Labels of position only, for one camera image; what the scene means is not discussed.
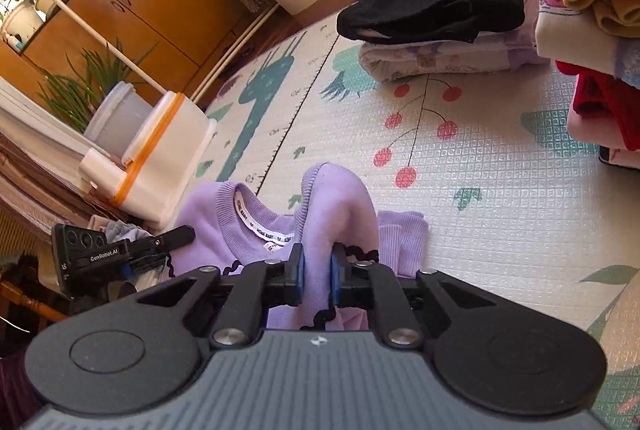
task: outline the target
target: folded clothes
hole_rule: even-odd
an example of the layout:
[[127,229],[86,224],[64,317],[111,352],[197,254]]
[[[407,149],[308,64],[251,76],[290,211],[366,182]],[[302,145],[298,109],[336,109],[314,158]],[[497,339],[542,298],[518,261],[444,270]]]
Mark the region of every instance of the folded clothes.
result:
[[525,63],[548,63],[536,52],[535,30],[540,0],[523,0],[524,23],[514,31],[480,33],[472,44],[420,42],[360,47],[360,65],[382,83],[416,74],[516,70]]
[[591,9],[569,9],[562,0],[540,0],[538,54],[609,74],[640,88],[640,39],[618,38],[598,27]]
[[576,141],[626,150],[620,128],[611,115],[585,117],[578,115],[573,106],[570,106],[566,129]]
[[360,330],[367,328],[361,309],[329,305],[331,249],[335,242],[374,251],[397,275],[415,277],[422,262],[427,222],[421,213],[379,211],[363,182],[346,168],[330,163],[306,171],[302,201],[293,215],[278,215],[240,183],[208,182],[188,198],[176,225],[194,228],[196,240],[172,251],[175,274],[203,265],[225,273],[267,258],[288,260],[291,246],[305,252],[304,296],[298,307],[269,311],[269,328]]
[[640,90],[608,74],[558,61],[563,74],[578,76],[572,108],[584,117],[610,116],[616,121],[625,147],[640,149]]
[[625,38],[640,38],[640,0],[563,0],[570,9],[593,8],[598,26]]
[[522,25],[522,0],[360,0],[338,14],[338,34],[375,44],[471,43],[480,31]]
[[600,147],[600,161],[612,166],[640,170],[640,153],[618,148]]

